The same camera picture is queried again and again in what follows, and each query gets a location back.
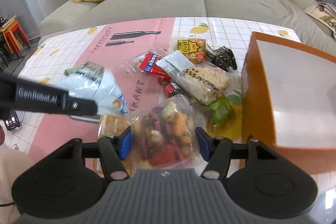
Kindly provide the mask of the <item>mixed dried fruit bag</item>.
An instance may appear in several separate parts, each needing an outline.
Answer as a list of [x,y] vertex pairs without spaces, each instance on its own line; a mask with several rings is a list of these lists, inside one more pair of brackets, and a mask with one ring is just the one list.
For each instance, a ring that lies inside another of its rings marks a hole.
[[196,168],[202,162],[194,110],[178,94],[130,115],[132,172],[139,169]]

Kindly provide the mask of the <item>rice puff bar pack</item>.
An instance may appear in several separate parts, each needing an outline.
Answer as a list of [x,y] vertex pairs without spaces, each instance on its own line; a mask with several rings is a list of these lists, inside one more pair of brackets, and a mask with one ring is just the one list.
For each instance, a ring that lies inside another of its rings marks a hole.
[[179,51],[163,57],[156,64],[190,96],[204,105],[210,105],[228,94],[231,84],[236,81],[235,74],[208,61],[193,64]]

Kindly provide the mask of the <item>blue white snack bag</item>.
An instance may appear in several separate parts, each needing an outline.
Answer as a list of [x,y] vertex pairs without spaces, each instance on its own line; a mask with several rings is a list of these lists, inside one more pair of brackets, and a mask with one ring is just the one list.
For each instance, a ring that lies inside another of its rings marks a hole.
[[77,68],[67,69],[58,87],[70,96],[94,100],[98,115],[124,115],[128,106],[112,72],[101,65],[85,62]]

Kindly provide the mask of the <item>dark green black snack pack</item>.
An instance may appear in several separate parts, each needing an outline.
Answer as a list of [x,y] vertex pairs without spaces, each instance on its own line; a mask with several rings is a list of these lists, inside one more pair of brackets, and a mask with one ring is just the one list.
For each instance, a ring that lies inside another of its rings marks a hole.
[[222,46],[213,50],[208,44],[206,44],[206,53],[213,65],[216,65],[224,71],[232,70],[236,71],[238,66],[236,64],[234,53],[231,49]]

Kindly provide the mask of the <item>red snack packet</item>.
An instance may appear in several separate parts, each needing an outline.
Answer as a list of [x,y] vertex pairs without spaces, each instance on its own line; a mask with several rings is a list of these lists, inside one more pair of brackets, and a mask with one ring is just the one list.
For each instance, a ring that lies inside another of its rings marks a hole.
[[173,97],[177,94],[183,94],[183,90],[176,84],[172,78],[158,65],[157,62],[161,60],[165,51],[151,49],[140,55],[133,57],[121,65],[122,70],[128,76],[139,78],[149,77],[149,80],[157,80],[157,83],[162,88],[163,94],[166,98]]

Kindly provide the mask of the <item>yellow label cracker pack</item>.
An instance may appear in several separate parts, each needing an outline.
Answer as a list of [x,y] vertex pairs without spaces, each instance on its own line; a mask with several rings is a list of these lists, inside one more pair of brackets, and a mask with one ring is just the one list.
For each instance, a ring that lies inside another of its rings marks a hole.
[[170,51],[179,51],[193,64],[200,64],[207,60],[206,39],[177,38],[170,44]]

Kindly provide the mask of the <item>tan small snack pack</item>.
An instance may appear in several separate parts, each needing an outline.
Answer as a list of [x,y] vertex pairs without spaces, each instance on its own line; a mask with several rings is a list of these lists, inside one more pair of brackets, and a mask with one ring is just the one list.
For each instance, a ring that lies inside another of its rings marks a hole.
[[[100,117],[97,139],[105,136],[120,136],[126,129],[130,129],[130,122],[126,118],[115,115],[103,115]],[[133,176],[131,156],[132,153],[129,151],[127,158],[121,161],[130,177]]]

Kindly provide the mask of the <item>red orange stool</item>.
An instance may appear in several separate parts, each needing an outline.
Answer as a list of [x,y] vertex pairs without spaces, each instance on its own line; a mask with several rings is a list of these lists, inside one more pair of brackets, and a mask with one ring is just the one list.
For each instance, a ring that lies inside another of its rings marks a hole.
[[17,21],[16,16],[13,16],[3,23],[1,26],[1,34],[3,34],[5,38],[10,53],[16,57],[21,57],[21,51],[24,47],[28,49],[31,48],[29,39]]

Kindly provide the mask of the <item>orange cardboard box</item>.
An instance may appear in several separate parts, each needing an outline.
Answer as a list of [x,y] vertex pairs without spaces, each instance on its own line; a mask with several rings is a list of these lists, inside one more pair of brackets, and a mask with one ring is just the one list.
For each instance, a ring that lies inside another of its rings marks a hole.
[[255,138],[309,174],[335,171],[335,57],[254,32],[242,73],[242,140]]

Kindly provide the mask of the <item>pink lemon tablecloth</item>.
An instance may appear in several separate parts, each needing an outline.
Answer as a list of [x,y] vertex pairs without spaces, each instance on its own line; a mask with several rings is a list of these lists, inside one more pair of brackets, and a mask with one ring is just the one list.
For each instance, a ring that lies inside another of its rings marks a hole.
[[294,29],[230,18],[160,18],[61,34],[40,45],[19,73],[67,91],[92,114],[23,112],[5,144],[26,170],[73,138],[117,136],[131,127],[131,171],[202,164],[194,128],[232,140],[242,136],[242,70],[251,35],[299,41]]

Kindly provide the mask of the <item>grey beige sofa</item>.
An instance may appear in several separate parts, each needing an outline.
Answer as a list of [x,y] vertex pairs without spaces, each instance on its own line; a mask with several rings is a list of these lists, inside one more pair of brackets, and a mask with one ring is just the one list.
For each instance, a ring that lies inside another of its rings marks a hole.
[[39,32],[45,40],[87,27],[130,20],[232,18],[291,28],[303,43],[335,54],[331,30],[305,12],[313,4],[314,0],[69,0],[39,24]]

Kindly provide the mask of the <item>stack of magazines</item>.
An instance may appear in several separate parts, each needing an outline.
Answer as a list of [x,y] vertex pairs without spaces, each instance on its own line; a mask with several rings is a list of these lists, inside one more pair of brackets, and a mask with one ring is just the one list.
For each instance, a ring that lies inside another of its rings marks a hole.
[[305,13],[326,26],[332,32],[335,39],[335,6],[329,3],[318,2],[307,7]]

